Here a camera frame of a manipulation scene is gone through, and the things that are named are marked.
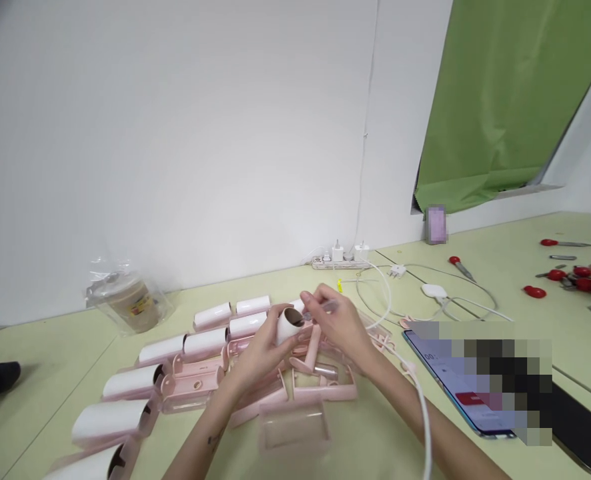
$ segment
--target white adapter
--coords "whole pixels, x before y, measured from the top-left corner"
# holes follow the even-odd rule
[[[340,246],[340,242],[336,240],[336,244],[331,250],[331,260],[332,261],[342,261],[342,255],[344,254],[344,248]]]
[[[407,273],[407,267],[404,265],[394,265],[389,270],[389,276],[393,278],[400,278],[405,273]]]
[[[422,293],[424,293],[427,297],[434,298],[438,301],[447,297],[447,291],[444,288],[440,287],[439,285],[432,285],[430,283],[425,283],[422,285]]]
[[[362,243],[360,243],[360,245],[356,245],[354,247],[354,250],[356,250],[356,260],[360,261],[360,260],[369,260],[369,245],[365,245],[364,244],[364,240],[362,241]]]

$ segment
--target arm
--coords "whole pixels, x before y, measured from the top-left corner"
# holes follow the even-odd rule
[[[277,318],[287,306],[276,305],[271,308],[264,324],[214,392],[207,408],[162,477],[163,480],[202,480],[207,476],[231,413],[242,395],[277,368],[278,363],[298,344],[296,337],[292,337],[278,347],[273,346]]]
[[[421,442],[424,441],[420,400],[415,387],[374,347],[354,304],[324,284],[313,295],[302,292],[300,298],[329,340],[364,372],[416,437]],[[320,306],[327,299],[336,299],[339,303],[339,307],[331,314]],[[509,479],[505,472],[428,400],[427,408],[434,458],[447,478]]]

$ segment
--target smartphone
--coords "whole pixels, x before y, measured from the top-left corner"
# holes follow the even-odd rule
[[[516,437],[511,430],[511,412],[503,417],[504,412],[491,410],[450,367],[449,359],[438,356],[436,348],[432,348],[434,340],[423,340],[412,330],[402,335],[477,435],[487,439]]]
[[[554,441],[591,473],[591,412],[555,383],[551,420]]]

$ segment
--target phone screen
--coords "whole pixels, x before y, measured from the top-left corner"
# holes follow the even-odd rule
[[[432,348],[436,340],[421,339],[411,330],[405,330],[402,335],[422,363],[440,380],[444,391],[476,433],[485,437],[515,437],[511,431],[513,412],[491,410],[454,371],[452,359],[438,356],[438,349]]]

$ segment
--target plastic bag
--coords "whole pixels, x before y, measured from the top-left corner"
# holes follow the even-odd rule
[[[89,270],[87,308],[96,307],[117,325],[120,335],[149,331],[173,313],[173,305],[152,279],[131,261],[117,263],[98,258]]]

